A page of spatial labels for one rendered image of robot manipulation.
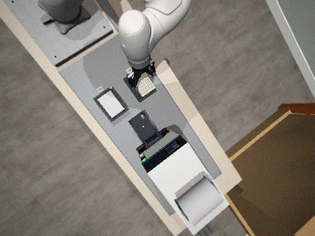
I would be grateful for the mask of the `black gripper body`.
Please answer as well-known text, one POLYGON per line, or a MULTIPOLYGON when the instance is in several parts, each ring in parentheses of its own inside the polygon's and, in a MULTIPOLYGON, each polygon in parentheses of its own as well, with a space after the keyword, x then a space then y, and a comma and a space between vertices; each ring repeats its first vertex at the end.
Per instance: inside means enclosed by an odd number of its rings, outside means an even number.
POLYGON ((138 76, 139 74, 143 74, 144 72, 146 72, 148 70, 149 66, 150 66, 150 64, 148 64, 143 69, 135 69, 135 68, 132 67, 132 72, 134 72, 133 75, 134 76, 138 76))

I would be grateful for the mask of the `white cylinder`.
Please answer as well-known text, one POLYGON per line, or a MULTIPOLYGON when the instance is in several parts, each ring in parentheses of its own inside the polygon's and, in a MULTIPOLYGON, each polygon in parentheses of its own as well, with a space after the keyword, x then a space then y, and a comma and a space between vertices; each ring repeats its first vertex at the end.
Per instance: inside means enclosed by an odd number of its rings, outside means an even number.
POLYGON ((203 177, 179 196, 176 201, 195 226, 220 205, 224 199, 213 184, 206 177, 203 177))

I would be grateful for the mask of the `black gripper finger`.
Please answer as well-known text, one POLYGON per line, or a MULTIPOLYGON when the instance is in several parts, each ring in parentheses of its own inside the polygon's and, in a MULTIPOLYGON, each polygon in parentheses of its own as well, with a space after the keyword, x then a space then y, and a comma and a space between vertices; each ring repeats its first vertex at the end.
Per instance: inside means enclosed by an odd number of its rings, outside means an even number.
POLYGON ((137 83, 138 83, 139 78, 141 77, 142 74, 139 74, 138 76, 134 76, 133 73, 134 72, 132 72, 131 74, 127 74, 128 84, 131 86, 131 88, 134 87, 138 91, 139 89, 138 89, 137 83))
POLYGON ((151 82, 153 81, 153 79, 152 79, 152 76, 154 76, 153 73, 156 72, 155 67, 154 67, 154 64, 155 64, 155 62, 154 62, 154 60, 151 58, 151 59, 150 59, 150 68, 151 68, 151 70, 148 69, 148 70, 146 71, 146 73, 148 73, 148 77, 149 77, 149 79, 150 79, 151 82))

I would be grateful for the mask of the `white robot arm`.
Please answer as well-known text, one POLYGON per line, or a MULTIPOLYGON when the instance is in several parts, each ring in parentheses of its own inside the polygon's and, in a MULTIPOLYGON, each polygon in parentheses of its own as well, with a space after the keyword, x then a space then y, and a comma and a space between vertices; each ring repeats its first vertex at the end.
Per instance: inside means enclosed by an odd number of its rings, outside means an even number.
MULTIPOLYGON (((84 0, 39 0, 46 14, 40 19, 44 25, 54 22, 60 33, 69 30, 91 15, 81 5, 84 0)), ((169 34, 187 15, 191 0, 144 0, 145 10, 130 9, 119 19, 120 45, 128 63, 143 69, 150 63, 150 54, 158 42, 169 34)))

